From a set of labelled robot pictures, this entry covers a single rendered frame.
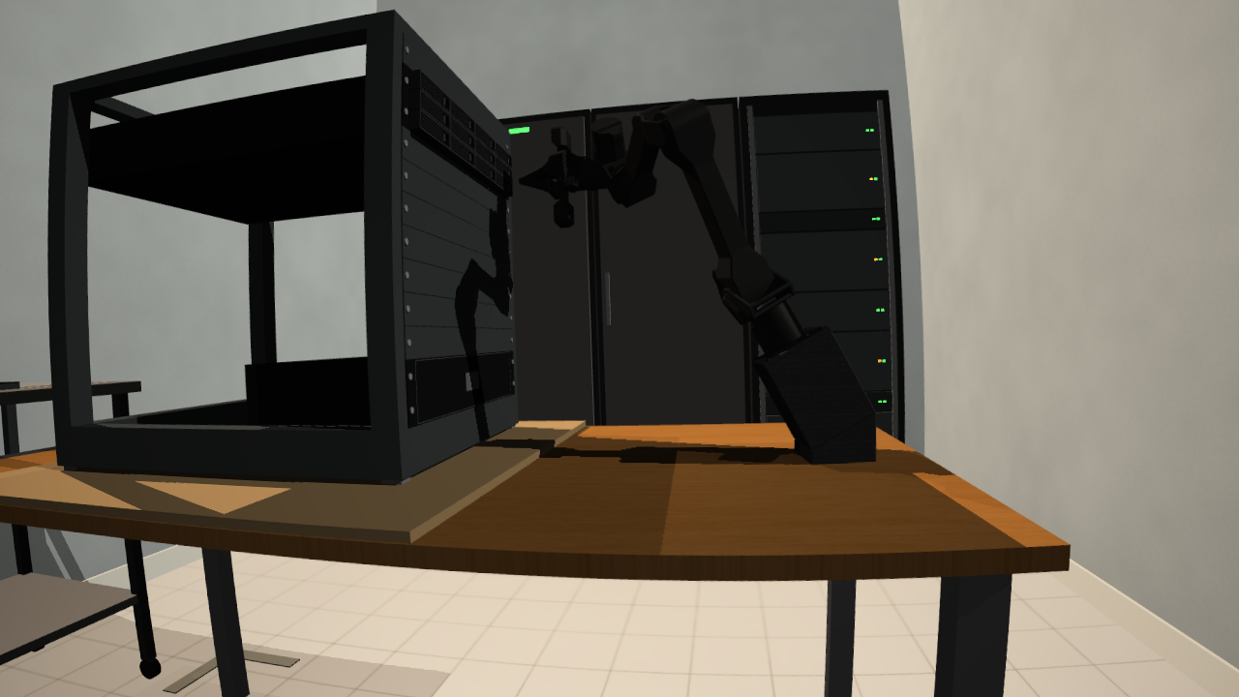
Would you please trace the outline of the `black open rack frame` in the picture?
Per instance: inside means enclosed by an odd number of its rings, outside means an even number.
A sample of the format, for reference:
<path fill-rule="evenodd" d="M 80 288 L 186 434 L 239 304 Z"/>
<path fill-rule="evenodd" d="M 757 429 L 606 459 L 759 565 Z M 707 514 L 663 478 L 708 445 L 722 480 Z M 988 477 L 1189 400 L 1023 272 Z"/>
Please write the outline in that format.
<path fill-rule="evenodd" d="M 366 76 L 156 115 L 112 99 L 353 45 L 366 45 Z M 411 71 L 510 154 L 507 128 L 395 10 L 53 85 L 50 387 L 68 465 L 403 485 L 515 428 L 512 196 L 410 130 Z M 116 123 L 90 129 L 90 111 Z M 88 187 L 249 225 L 247 400 L 94 422 Z M 368 363 L 276 361 L 274 222 L 354 212 L 364 212 Z"/>

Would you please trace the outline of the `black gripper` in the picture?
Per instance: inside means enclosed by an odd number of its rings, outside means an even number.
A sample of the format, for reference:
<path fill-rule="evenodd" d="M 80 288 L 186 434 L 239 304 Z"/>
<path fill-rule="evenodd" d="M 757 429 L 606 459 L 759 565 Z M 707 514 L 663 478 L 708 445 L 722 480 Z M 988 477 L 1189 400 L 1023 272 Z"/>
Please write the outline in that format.
<path fill-rule="evenodd" d="M 561 150 L 567 150 L 569 154 L 571 154 L 571 136 L 565 128 L 553 128 L 553 144 L 558 147 L 558 152 Z M 560 228 L 574 227 L 574 206 L 569 202 L 569 193 L 576 193 L 576 191 L 600 189 L 597 181 L 597 172 L 596 172 L 596 162 L 597 162 L 596 158 L 593 160 L 586 158 L 586 163 L 584 163 L 584 175 L 589 176 L 589 181 L 584 182 L 584 184 L 577 184 L 579 187 L 576 187 L 576 189 L 572 191 L 561 189 L 559 187 L 558 181 L 554 182 L 553 178 L 549 178 L 553 177 L 549 175 L 550 170 L 549 156 L 548 156 L 548 162 L 543 165 L 540 170 L 536 170 L 535 172 L 532 172 L 530 175 L 519 178 L 519 184 L 535 187 L 535 189 L 543 189 L 545 191 L 545 193 L 549 193 L 550 189 L 550 196 L 553 196 L 554 199 L 558 199 L 558 203 L 554 204 L 555 224 L 558 224 L 558 227 Z M 534 180 L 534 178 L 544 178 L 544 180 Z"/>

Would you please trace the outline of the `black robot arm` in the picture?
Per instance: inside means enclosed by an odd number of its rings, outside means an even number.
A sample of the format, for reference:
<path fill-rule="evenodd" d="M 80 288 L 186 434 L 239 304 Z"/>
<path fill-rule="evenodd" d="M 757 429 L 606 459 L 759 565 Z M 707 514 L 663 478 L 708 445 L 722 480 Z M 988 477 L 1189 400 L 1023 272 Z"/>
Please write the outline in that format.
<path fill-rule="evenodd" d="M 654 196 L 653 167 L 660 147 L 662 154 L 684 171 L 686 184 L 707 225 L 717 253 L 712 279 L 729 312 L 740 326 L 750 321 L 753 323 L 752 332 L 769 357 L 808 337 L 787 300 L 795 293 L 793 284 L 773 272 L 766 258 L 750 248 L 740 227 L 738 213 L 712 157 L 716 132 L 707 106 L 698 99 L 686 99 L 667 109 L 648 106 L 632 118 L 632 125 L 627 154 L 620 119 L 605 116 L 591 123 L 600 189 L 608 189 L 615 202 L 624 204 L 624 208 Z M 589 176 L 584 175 L 586 156 L 561 150 L 550 154 L 549 160 L 550 176 L 558 178 L 561 189 L 575 189 L 589 181 Z M 777 300 L 769 303 L 776 295 Z M 755 310 L 763 303 L 769 305 L 762 306 L 755 314 Z"/>

